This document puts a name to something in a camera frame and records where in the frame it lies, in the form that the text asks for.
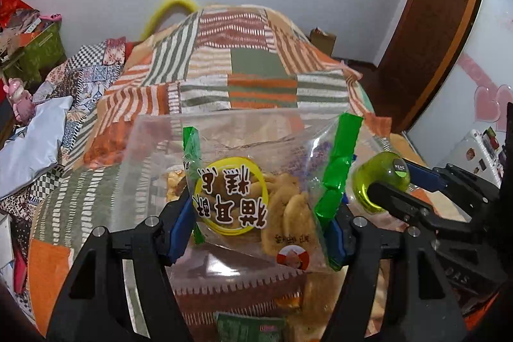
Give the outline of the clear rice cracker bag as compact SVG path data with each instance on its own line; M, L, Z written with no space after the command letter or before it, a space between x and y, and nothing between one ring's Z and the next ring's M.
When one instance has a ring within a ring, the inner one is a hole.
M198 227L217 246L327 269L324 231L345 193L363 119L264 109L191 117L183 164Z

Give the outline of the white sticker covered case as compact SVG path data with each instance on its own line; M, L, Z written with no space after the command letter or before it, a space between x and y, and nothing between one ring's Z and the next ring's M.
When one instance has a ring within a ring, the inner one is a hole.
M471 129L440 164L442 167L451 164L462 168L498 188L502 183L503 169L498 153L492 147L488 135L475 129Z

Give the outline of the green snack packet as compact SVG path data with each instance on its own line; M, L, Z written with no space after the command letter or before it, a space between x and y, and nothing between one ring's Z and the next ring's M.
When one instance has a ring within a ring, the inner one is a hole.
M216 328L221 341L274 342L282 341L286 320L251 317L234 313L215 313Z

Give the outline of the clear plastic storage box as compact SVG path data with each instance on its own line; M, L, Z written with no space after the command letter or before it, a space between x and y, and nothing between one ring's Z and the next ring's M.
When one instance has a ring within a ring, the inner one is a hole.
M314 217L338 109L267 108L137 118L120 167L114 230L158 215L188 190L193 231L171 268L191 332L216 314L282 317L285 339L321 337L345 278Z

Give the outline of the brown wooden door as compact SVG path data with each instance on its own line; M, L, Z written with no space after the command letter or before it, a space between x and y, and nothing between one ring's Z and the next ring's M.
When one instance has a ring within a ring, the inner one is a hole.
M441 87L461 52L481 0L407 0L368 87L391 130L409 129Z

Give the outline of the brown cardboard box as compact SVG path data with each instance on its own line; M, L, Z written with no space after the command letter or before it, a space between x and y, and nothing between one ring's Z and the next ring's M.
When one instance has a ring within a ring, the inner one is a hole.
M332 56L337 36L319 28L314 28L309 33L310 42L325 55Z

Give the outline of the white plastic bag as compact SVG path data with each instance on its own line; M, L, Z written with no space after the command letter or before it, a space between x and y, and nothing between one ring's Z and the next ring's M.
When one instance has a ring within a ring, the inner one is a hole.
M73 98L50 99L37 106L25 135L7 142L1 149L1 198L28 186L57 164L66 114Z

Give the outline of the pink plush toy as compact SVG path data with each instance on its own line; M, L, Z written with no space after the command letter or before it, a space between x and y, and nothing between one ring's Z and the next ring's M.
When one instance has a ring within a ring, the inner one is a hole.
M7 85L4 86L14 117L21 126L29 124L36 113L36 105L32 102L32 95L23 87L23 82L19 78L10 78Z

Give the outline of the patchwork striped bedspread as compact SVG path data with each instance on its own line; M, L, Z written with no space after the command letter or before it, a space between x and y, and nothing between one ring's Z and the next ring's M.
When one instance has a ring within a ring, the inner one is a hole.
M235 141L260 109L349 110L364 134L411 148L377 112L361 75L321 52L287 16L254 5L209 6L138 45L110 39L83 46L50 72L57 95L73 96L56 186L34 217L28 261L35 322L46 332L71 262L94 221L110 216L122 158L144 116L193 117L214 137Z

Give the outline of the checkered patterned quilt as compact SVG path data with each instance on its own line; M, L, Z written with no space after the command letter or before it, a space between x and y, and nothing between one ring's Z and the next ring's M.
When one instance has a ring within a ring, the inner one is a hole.
M85 147L97 122L97 104L122 73L126 44L107 40L83 46L53 69L38 89L39 108L63 102L63 137L28 184L1 199L13 221L13 239L26 266L21 289L12 290L26 315L41 320L51 313L71 260L97 223L112 212L119 167L89 168Z

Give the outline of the green cardboard box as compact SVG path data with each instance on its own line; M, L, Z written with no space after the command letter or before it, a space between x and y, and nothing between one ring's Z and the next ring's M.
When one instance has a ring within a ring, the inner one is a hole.
M65 57L60 28L53 22L23 46L16 64L22 80L41 81L41 71L53 69Z

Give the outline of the yellow fuzzy headboard edge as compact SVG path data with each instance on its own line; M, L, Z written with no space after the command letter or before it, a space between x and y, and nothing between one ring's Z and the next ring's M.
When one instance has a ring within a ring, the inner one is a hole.
M199 10L199 5L195 0L163 0L144 25L139 40L142 42L154 34L161 23L176 10L182 10L190 15Z

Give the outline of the red plastic bag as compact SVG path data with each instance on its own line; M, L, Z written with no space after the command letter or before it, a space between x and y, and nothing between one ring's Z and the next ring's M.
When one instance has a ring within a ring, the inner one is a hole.
M17 10L32 10L23 0L0 0L0 26L6 28Z

